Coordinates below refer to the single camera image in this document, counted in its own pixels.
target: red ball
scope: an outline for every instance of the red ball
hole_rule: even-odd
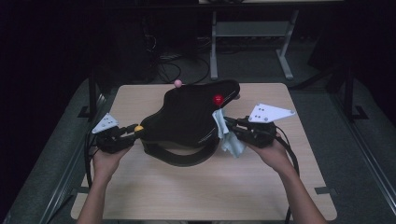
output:
[[[221,106],[224,103],[224,97],[220,94],[217,94],[213,97],[213,103],[217,106]]]

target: cable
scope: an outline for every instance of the cable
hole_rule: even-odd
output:
[[[90,134],[85,135],[85,147],[84,147],[84,165],[85,174],[87,175],[88,188],[92,186],[92,176],[91,176],[91,158],[90,158]]]
[[[212,43],[210,37],[198,37],[197,40],[198,40],[198,42],[199,41],[203,42],[203,44],[198,44],[198,47],[197,47],[198,52],[203,53],[203,52],[205,52],[206,49],[210,49],[211,43]]]
[[[145,35],[147,41],[149,42],[149,39],[151,38],[153,40],[153,43],[151,44],[152,47],[150,47],[149,49],[147,49],[148,52],[153,52],[154,49],[157,47],[157,38],[155,38],[154,35]]]
[[[181,72],[182,72],[181,68],[178,65],[176,65],[175,63],[170,63],[170,62],[178,60],[178,59],[182,59],[183,57],[184,56],[182,56],[182,55],[174,55],[174,56],[171,56],[171,57],[168,56],[166,59],[164,59],[164,60],[162,60],[161,62],[158,63],[158,66],[159,66],[158,75],[159,75],[161,81],[163,81],[165,84],[170,84],[170,83],[175,82],[176,79],[180,78]],[[186,85],[193,85],[193,84],[199,83],[199,82],[203,81],[204,79],[206,79],[209,76],[209,74],[210,74],[210,65],[209,65],[209,63],[206,60],[204,60],[204,59],[202,59],[202,58],[200,58],[198,56],[196,56],[196,59],[198,61],[203,62],[205,64],[206,72],[198,80],[195,80],[195,81],[193,81],[191,83],[186,83]],[[165,69],[164,65],[172,65],[175,68],[177,68],[178,72],[176,74],[176,77],[170,78],[168,73],[166,72],[166,69]]]
[[[294,170],[296,171],[297,175],[300,176],[300,167],[299,167],[296,155],[291,150],[289,139],[286,136],[285,132],[283,132],[283,130],[281,128],[279,128],[277,126],[276,126],[276,128],[279,129],[283,133],[283,135],[285,136],[286,142],[285,142],[285,140],[282,139],[282,137],[278,137],[278,136],[273,136],[273,137],[276,139],[276,141],[278,141],[286,149],[286,151],[288,152],[288,154],[291,158]],[[289,207],[288,212],[286,213],[286,217],[285,217],[285,224],[289,224],[290,217],[291,217],[291,210]]]

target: dark background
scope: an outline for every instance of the dark background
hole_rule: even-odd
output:
[[[156,58],[145,51],[139,14],[108,13],[89,6],[92,3],[78,1],[0,0],[0,220],[74,91],[92,71],[99,71],[102,91],[125,82],[146,83],[155,76]],[[318,30],[323,31],[311,65],[326,69],[340,61],[349,64],[393,124],[395,9],[391,0],[347,1],[323,17],[308,8],[302,10],[293,37],[317,38]],[[178,21],[160,14],[153,17],[151,29],[162,37],[163,47],[176,46],[193,54],[194,49],[186,46],[193,46],[194,38],[207,32],[203,27],[210,32],[208,18]],[[132,70],[140,75],[132,75]]]

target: black strap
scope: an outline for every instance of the black strap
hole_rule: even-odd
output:
[[[145,152],[168,164],[180,167],[193,166],[209,159],[218,148],[219,139],[215,138],[201,150],[190,155],[177,155],[172,153],[158,144],[143,143]]]
[[[297,161],[297,157],[294,154],[294,152],[291,150],[291,146],[288,140],[288,137],[285,135],[288,143],[285,142],[285,140],[283,140],[281,137],[276,136],[275,139],[286,149],[286,151],[288,151],[289,156],[291,158],[291,161],[293,163],[294,166],[294,170],[296,171],[297,175],[300,176],[300,167],[298,165],[298,161]],[[291,210],[290,207],[288,208],[288,212],[286,214],[286,218],[285,218],[285,224],[289,224],[290,222],[290,217],[291,217]]]

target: hand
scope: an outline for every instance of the hand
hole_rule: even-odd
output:
[[[100,149],[93,156],[93,181],[104,181],[108,183],[111,176],[119,167],[121,158],[129,151],[130,147],[125,148],[114,154],[106,153]]]
[[[276,139],[268,147],[258,148],[250,144],[247,144],[247,146],[259,154],[262,160],[278,173],[289,168],[293,169],[286,149]]]

